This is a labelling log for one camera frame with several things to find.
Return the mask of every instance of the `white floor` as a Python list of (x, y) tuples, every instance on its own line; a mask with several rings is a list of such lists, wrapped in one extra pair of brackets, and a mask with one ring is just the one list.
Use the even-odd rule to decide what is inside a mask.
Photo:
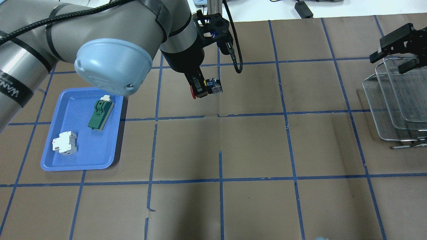
[[(96, 7), (109, 0), (59, 0), (84, 6)], [(339, 3), (305, 1), (315, 18), (389, 15), (400, 13), (427, 12), (425, 0), (344, 0)], [(195, 12), (193, 0), (188, 0)], [(270, 2), (269, 0), (228, 0), (233, 20), (236, 22), (298, 19), (294, 9), (295, 0)]]

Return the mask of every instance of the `blue tray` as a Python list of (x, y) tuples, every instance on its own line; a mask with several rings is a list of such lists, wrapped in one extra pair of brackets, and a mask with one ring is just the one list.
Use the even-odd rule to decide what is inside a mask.
[[(94, 104), (104, 95), (110, 95), (114, 107), (102, 131), (92, 130), (88, 123), (94, 113)], [(71, 88), (58, 98), (49, 134), (41, 157), (45, 171), (104, 169), (114, 160), (123, 96), (111, 95), (98, 88)], [(52, 150), (52, 140), (61, 132), (77, 134), (77, 152), (68, 156)]]

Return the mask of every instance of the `cable connector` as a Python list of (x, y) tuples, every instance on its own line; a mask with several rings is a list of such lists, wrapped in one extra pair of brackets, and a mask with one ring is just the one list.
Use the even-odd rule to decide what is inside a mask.
[(295, 10), (301, 18), (313, 18), (313, 13), (304, 1), (296, 2)]

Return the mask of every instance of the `light blue joint cap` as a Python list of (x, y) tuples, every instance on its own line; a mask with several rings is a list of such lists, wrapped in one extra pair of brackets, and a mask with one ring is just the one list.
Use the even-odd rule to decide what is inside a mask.
[(77, 74), (111, 94), (134, 94), (151, 70), (151, 56), (138, 45), (112, 38), (85, 43), (77, 52)]

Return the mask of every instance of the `green terminal block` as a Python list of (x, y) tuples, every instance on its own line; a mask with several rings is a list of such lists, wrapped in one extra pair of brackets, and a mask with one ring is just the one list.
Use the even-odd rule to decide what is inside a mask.
[(89, 121), (88, 127), (92, 130), (102, 131), (108, 117), (110, 116), (111, 110), (113, 109), (114, 103), (110, 100), (109, 95), (104, 95), (95, 103), (95, 111)]

